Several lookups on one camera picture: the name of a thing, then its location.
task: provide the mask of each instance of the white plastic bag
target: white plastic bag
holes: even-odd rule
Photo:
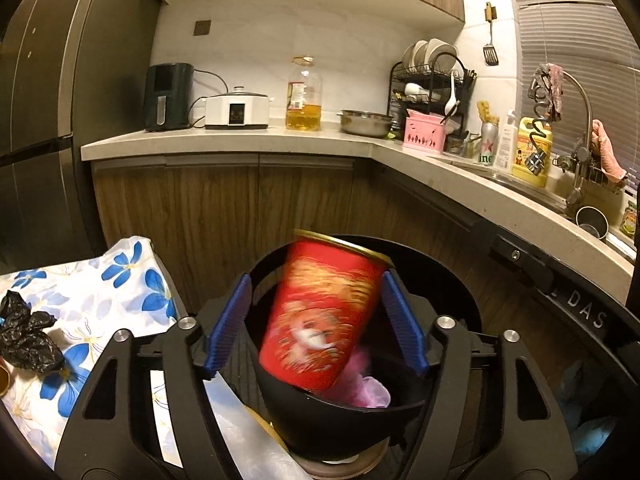
[[[156,401],[154,414],[162,455],[168,462],[181,466],[174,433],[170,426],[163,373],[151,373],[154,401]],[[311,479],[249,414],[220,374],[211,381],[204,381],[204,385],[222,437],[244,480]]]

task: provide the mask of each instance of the power cord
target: power cord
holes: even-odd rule
[[[216,74],[215,72],[209,72],[209,70],[200,70],[197,68],[193,69],[194,72],[200,72],[202,74],[211,74],[216,76],[218,79],[220,79],[220,81],[222,81],[222,84],[225,86],[225,92],[229,92],[229,87],[226,85],[226,81],[224,79],[222,79],[218,74]]]
[[[222,81],[222,84],[225,86],[225,91],[226,91],[227,93],[229,92],[229,86],[226,84],[226,81],[225,81],[224,79],[222,79],[222,78],[221,78],[218,74],[216,74],[215,72],[210,72],[209,70],[200,70],[200,69],[198,69],[198,68],[194,68],[194,69],[193,69],[193,71],[194,71],[194,72],[200,72],[200,73],[203,73],[203,74],[211,74],[211,75],[216,76],[218,79],[220,79],[220,81]],[[195,106],[195,104],[196,104],[200,99],[208,99],[208,98],[210,98],[210,97],[215,97],[215,95],[207,95],[207,96],[203,95],[203,96],[198,97],[198,98],[197,98],[193,103],[191,103],[191,106],[189,107],[189,110],[187,111],[187,117],[188,117],[188,116],[189,116],[189,114],[191,113],[191,110],[193,109],[193,107]],[[195,121],[193,121],[193,123],[190,123],[190,124],[189,124],[189,127],[190,127],[190,128],[194,128],[194,127],[195,127],[195,128],[204,128],[204,126],[195,126],[195,125],[196,125],[196,123],[197,123],[198,121],[203,120],[203,119],[204,119],[204,117],[205,117],[205,116],[202,116],[202,117],[200,117],[200,118],[196,119]]]

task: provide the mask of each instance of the metal bolt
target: metal bolt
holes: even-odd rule
[[[505,330],[502,335],[509,343],[517,343],[520,341],[520,334],[515,330]]]
[[[456,320],[449,316],[440,316],[436,319],[436,323],[440,328],[453,328],[456,325]]]
[[[116,330],[115,334],[113,334],[113,340],[117,341],[118,343],[122,343],[123,341],[129,339],[130,335],[131,332],[129,332],[129,330],[127,330],[126,328],[121,328],[120,330]]]
[[[178,321],[178,326],[181,330],[190,330],[194,326],[196,326],[197,321],[194,317],[183,317],[180,321]]]

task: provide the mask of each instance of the glass jar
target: glass jar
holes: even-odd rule
[[[311,56],[298,56],[292,62],[294,68],[287,89],[287,130],[315,132],[320,129],[322,79]]]
[[[620,230],[630,238],[636,234],[636,221],[638,218],[638,209],[631,200],[627,203],[625,213],[622,215],[622,224]]]

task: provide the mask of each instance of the gold can rim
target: gold can rim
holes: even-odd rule
[[[369,258],[382,261],[389,267],[395,267],[393,261],[391,261],[391,258],[386,256],[386,254],[377,253],[376,251],[372,251],[371,249],[367,249],[366,247],[362,247],[360,245],[352,244],[351,242],[347,242],[346,240],[340,240],[340,238],[334,238],[332,236],[323,235],[314,231],[307,231],[306,229],[293,229],[293,232],[297,237],[317,240],[319,242],[326,242],[328,244],[347,249],[352,253],[362,254],[363,256],[368,256]]]
[[[9,368],[0,358],[0,397],[9,391],[9,386],[11,386],[11,374],[9,373]]]

